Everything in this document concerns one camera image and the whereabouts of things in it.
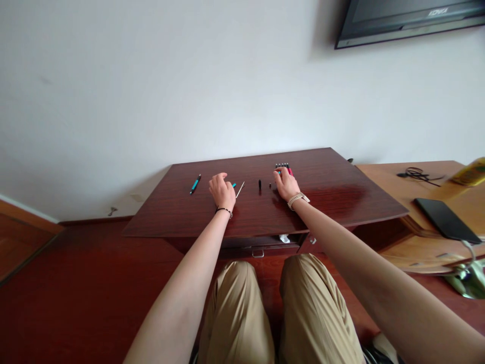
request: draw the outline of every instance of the wall-mounted tv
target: wall-mounted tv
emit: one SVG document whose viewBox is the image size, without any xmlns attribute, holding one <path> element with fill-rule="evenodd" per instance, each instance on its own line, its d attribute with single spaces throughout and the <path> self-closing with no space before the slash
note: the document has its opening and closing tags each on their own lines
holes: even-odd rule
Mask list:
<svg viewBox="0 0 485 364">
<path fill-rule="evenodd" d="M 485 24 L 485 0 L 351 0 L 335 49 Z"/>
</svg>

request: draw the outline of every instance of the wooden desk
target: wooden desk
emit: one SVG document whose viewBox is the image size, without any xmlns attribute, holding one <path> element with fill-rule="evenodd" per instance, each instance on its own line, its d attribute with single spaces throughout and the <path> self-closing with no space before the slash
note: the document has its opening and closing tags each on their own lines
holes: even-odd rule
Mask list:
<svg viewBox="0 0 485 364">
<path fill-rule="evenodd" d="M 308 241 L 308 229 L 280 198 L 272 175 L 275 163 L 289 163 L 312 205 L 343 226 L 384 221 L 408 213 L 405 207 L 333 149 L 323 148 L 174 164 L 123 235 L 165 238 L 185 253 L 214 215 L 209 179 L 226 172 L 227 180 L 237 183 L 236 191 L 243 181 L 245 187 L 227 226 L 222 250 L 244 248 L 249 255 L 255 255 L 250 248 L 258 246 L 257 256 L 261 255 L 261 250 L 263 254 L 296 253 Z M 190 195 L 190 188 L 199 173 L 202 179 Z M 277 238 L 280 234 L 292 234 L 292 243 L 284 245 Z M 233 253 L 236 251 L 231 250 L 231 256 L 238 255 Z"/>
<path fill-rule="evenodd" d="M 482 240 L 485 239 L 485 184 L 465 187 L 448 180 L 463 165 L 455 161 L 366 164 L 357 166 L 366 176 L 393 196 L 409 214 L 383 223 L 360 226 L 354 233 L 395 265 L 407 271 L 447 271 L 447 266 L 468 261 L 469 251 L 458 241 L 448 240 L 434 228 L 412 202 L 415 198 L 444 201 Z M 407 167 L 418 167 L 441 187 L 412 178 L 397 177 Z M 485 255 L 485 244 L 475 246 Z"/>
</svg>

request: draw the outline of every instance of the white watch strap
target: white watch strap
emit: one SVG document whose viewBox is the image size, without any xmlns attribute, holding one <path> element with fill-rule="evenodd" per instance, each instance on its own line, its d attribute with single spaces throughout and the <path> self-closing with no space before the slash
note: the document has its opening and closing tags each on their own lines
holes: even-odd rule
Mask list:
<svg viewBox="0 0 485 364">
<path fill-rule="evenodd" d="M 310 200 L 308 199 L 308 197 L 306 197 L 304 194 L 302 194 L 300 192 L 297 195 L 291 197 L 290 200 L 288 201 L 288 207 L 289 207 L 289 209 L 291 211 L 294 211 L 293 208 L 292 208 L 293 202 L 295 202 L 296 200 L 298 200 L 300 198 L 304 199 L 306 202 L 310 202 Z"/>
</svg>

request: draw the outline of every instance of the yellow bottle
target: yellow bottle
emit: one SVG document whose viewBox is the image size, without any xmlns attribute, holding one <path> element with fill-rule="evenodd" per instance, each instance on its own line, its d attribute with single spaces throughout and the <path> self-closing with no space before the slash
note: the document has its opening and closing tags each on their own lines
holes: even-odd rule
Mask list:
<svg viewBox="0 0 485 364">
<path fill-rule="evenodd" d="M 485 157 L 475 159 L 451 177 L 451 180 L 464 186 L 478 186 L 485 180 Z"/>
</svg>

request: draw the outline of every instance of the teal pen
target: teal pen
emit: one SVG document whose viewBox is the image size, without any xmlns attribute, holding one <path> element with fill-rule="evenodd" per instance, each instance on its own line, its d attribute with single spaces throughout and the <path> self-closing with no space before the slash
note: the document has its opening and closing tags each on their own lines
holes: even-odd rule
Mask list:
<svg viewBox="0 0 485 364">
<path fill-rule="evenodd" d="M 199 174 L 199 177 L 197 177 L 196 181 L 194 182 L 192 186 L 192 190 L 190 191 L 190 194 L 192 194 L 196 190 L 197 184 L 199 183 L 200 180 L 201 180 L 201 174 Z"/>
</svg>

